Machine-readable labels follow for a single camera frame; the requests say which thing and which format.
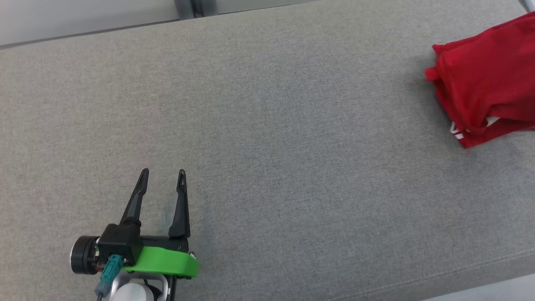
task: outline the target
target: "green plastic part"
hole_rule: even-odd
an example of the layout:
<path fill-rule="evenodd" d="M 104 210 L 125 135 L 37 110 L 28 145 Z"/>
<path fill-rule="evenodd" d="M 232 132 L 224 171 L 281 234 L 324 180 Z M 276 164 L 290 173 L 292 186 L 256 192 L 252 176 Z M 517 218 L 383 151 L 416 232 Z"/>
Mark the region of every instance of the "green plastic part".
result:
<path fill-rule="evenodd" d="M 198 261 L 188 253 L 161 247 L 143 247 L 133 267 L 123 267 L 127 272 L 144 272 L 181 277 L 197 277 Z"/>

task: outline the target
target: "gray fabric surface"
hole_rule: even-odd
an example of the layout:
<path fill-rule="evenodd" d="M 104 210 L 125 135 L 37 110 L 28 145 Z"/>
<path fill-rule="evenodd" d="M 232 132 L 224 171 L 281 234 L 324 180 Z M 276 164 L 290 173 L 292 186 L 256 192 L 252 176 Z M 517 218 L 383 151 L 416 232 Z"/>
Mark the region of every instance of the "gray fabric surface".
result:
<path fill-rule="evenodd" d="M 149 167 L 142 232 L 188 175 L 179 300 L 418 300 L 535 272 L 535 133 L 463 150 L 433 43 L 503 0 L 319 1 L 0 51 L 0 292 L 92 300 L 68 265 Z"/>

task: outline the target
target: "red garment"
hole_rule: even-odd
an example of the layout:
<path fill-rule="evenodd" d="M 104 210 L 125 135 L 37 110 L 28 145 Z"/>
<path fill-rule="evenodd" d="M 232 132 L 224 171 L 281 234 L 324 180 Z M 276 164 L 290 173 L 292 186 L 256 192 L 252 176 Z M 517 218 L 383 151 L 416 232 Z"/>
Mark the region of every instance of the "red garment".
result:
<path fill-rule="evenodd" d="M 535 12 L 433 49 L 425 75 L 463 147 L 535 127 Z"/>

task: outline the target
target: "teal cable connector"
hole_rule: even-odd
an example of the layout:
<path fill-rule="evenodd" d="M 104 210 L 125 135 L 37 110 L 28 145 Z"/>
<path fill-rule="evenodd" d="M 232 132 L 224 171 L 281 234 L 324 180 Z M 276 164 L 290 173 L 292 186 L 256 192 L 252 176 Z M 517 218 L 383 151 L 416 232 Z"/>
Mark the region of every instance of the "teal cable connector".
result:
<path fill-rule="evenodd" d="M 102 271 L 101 280 L 95 288 L 95 295 L 97 295 L 98 300 L 108 296 L 113 279 L 119 275 L 123 264 L 123 258 L 119 255 L 114 254 L 108 258 L 108 263 Z"/>

